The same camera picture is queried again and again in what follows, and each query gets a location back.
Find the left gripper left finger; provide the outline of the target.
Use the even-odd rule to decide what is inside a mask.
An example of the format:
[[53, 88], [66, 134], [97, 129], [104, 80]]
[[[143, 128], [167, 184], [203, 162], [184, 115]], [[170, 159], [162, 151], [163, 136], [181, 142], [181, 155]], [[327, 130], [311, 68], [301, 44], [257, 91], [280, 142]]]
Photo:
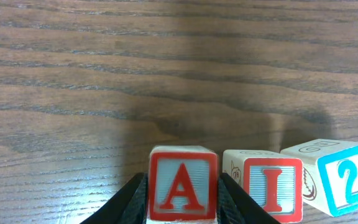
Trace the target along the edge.
[[99, 210], [81, 224], [145, 224], [148, 176], [136, 173]]

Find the blue number 2 block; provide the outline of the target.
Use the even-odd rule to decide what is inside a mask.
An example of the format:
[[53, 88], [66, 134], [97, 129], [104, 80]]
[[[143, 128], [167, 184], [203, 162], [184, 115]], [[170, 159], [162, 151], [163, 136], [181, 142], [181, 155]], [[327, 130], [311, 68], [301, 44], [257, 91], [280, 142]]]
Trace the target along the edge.
[[358, 142], [315, 139], [280, 151], [303, 161], [303, 201], [338, 217], [358, 210]]

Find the red letter A block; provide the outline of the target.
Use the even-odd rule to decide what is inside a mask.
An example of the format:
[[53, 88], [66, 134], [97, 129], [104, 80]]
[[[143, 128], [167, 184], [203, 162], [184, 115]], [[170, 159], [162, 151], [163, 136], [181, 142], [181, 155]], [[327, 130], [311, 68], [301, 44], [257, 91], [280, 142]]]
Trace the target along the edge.
[[149, 155], [149, 219], [215, 220], [218, 165], [218, 155], [202, 146], [155, 146]]

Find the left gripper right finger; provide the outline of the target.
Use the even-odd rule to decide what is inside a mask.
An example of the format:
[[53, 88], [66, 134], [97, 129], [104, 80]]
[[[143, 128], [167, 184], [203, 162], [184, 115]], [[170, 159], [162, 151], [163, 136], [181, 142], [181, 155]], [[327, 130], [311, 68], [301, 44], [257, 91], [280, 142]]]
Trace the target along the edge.
[[227, 173], [218, 180], [218, 224], [280, 224]]

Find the red letter I block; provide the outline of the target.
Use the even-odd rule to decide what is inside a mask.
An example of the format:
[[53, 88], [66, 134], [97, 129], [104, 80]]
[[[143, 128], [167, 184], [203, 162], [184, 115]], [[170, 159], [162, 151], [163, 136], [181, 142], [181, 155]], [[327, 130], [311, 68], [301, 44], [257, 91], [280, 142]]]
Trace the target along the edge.
[[301, 159], [277, 152], [228, 149], [222, 170], [280, 223], [303, 219]]

